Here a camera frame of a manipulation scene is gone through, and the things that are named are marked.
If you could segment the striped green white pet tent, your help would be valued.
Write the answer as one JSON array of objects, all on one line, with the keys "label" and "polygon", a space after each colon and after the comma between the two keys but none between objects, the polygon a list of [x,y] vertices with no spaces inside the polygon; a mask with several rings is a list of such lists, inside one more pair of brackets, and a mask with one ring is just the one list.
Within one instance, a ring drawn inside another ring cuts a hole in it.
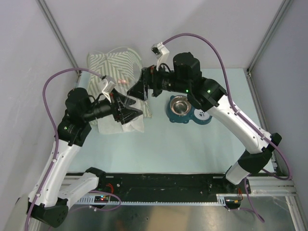
[{"label": "striped green white pet tent", "polygon": [[[127,91],[134,85],[141,74],[142,62],[139,54],[129,47],[118,47],[110,52],[92,51],[87,56],[88,69],[103,76],[110,76],[116,83],[115,89],[126,96]],[[96,119],[90,125],[96,127],[100,134],[116,134],[122,132],[144,132],[144,118],[151,118],[149,101],[131,97],[136,102],[132,107],[142,110],[142,115],[131,122],[122,125],[114,121],[112,115]]]}]

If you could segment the stainless steel bowl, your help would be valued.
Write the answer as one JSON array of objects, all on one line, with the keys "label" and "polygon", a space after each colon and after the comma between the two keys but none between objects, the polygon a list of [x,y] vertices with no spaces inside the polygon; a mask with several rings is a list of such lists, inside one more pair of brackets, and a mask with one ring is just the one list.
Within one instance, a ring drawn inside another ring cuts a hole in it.
[{"label": "stainless steel bowl", "polygon": [[185,96],[175,96],[170,100],[170,109],[178,116],[186,115],[190,110],[187,98]]}]

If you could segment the teal double bowl stand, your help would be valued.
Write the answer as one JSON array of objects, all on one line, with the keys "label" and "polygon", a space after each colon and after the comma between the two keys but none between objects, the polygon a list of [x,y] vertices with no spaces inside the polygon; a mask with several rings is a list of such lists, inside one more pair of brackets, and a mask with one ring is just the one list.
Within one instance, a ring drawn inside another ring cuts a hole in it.
[{"label": "teal double bowl stand", "polygon": [[166,105],[166,115],[171,123],[188,124],[192,120],[194,123],[198,125],[207,125],[211,122],[212,116],[210,116],[209,113],[199,109],[195,109],[189,102],[188,103],[190,106],[190,110],[186,115],[179,116],[174,114],[170,109],[170,100],[173,99],[174,97],[175,95],[170,96],[169,101]]}]

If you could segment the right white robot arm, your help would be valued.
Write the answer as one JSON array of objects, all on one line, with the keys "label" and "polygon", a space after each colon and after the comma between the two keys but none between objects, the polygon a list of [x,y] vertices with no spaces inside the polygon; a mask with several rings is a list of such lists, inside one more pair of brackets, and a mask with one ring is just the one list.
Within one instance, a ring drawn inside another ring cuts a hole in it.
[{"label": "right white robot arm", "polygon": [[202,76],[200,62],[190,52],[177,54],[173,58],[173,67],[172,71],[166,71],[160,65],[143,68],[139,80],[127,94],[145,101],[149,89],[153,90],[155,97],[164,90],[185,93],[195,109],[209,113],[228,128],[245,147],[244,153],[223,177],[223,189],[233,193],[245,177],[264,168],[282,138],[278,133],[271,134],[258,128],[246,114],[241,113],[217,81]]}]

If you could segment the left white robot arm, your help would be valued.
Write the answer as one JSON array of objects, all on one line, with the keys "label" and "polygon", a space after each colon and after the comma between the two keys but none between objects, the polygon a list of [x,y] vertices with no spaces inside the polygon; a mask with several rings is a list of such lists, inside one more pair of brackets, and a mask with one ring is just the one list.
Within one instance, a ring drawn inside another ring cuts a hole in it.
[{"label": "left white robot arm", "polygon": [[84,88],[68,93],[66,110],[55,133],[55,142],[44,171],[29,194],[27,215],[53,228],[65,220],[69,209],[88,192],[102,192],[107,185],[106,173],[90,167],[69,187],[60,187],[68,168],[91,131],[90,122],[113,116],[116,122],[126,124],[142,115],[133,105],[134,99],[112,90],[103,100],[94,98]]}]

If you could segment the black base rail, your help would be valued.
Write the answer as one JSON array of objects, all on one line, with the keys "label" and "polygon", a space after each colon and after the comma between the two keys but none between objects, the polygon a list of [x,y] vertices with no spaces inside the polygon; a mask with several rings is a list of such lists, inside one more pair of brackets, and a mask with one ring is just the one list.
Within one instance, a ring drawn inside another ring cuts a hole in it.
[{"label": "black base rail", "polygon": [[213,202],[217,194],[251,193],[249,181],[226,183],[221,174],[105,173],[96,190],[129,202]]}]

